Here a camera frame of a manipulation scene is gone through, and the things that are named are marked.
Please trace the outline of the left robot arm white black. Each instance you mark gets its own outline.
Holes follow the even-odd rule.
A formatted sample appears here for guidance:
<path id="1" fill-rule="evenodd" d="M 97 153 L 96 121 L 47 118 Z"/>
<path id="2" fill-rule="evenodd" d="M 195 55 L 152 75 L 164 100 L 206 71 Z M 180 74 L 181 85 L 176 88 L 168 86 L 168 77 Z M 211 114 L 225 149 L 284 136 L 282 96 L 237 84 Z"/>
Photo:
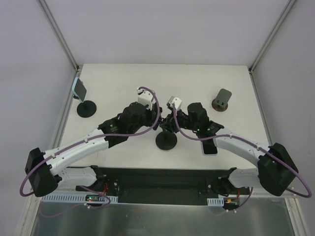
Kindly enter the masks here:
<path id="1" fill-rule="evenodd" d="M 51 150 L 35 148 L 29 152 L 25 165 L 26 177 L 20 186 L 20 195 L 46 196 L 55 191 L 65 178 L 61 172 L 71 164 L 101 150 L 107 150 L 125 142 L 129 137 L 140 136 L 148 130 L 157 129 L 162 108 L 155 103 L 147 105 L 133 102 L 122 113 L 101 123 L 83 138 Z"/>

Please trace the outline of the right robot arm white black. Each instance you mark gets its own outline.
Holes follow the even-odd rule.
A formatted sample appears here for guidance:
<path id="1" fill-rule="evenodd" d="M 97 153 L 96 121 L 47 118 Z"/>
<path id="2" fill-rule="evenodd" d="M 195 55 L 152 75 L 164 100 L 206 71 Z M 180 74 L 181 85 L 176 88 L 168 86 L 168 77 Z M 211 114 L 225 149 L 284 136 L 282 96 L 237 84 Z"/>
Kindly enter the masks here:
<path id="1" fill-rule="evenodd" d="M 232 169 L 221 182 L 222 190 L 233 194 L 240 187 L 261 186 L 274 196 L 281 196 L 298 174 L 298 169 L 286 148 L 279 144 L 264 145 L 239 137 L 223 125 L 209 119 L 201 103 L 191 103 L 188 114 L 180 109 L 180 103 L 169 102 L 175 130 L 192 131 L 195 141 L 203 144 L 203 149 L 217 154 L 218 149 L 227 150 L 254 165 L 252 169 Z"/>

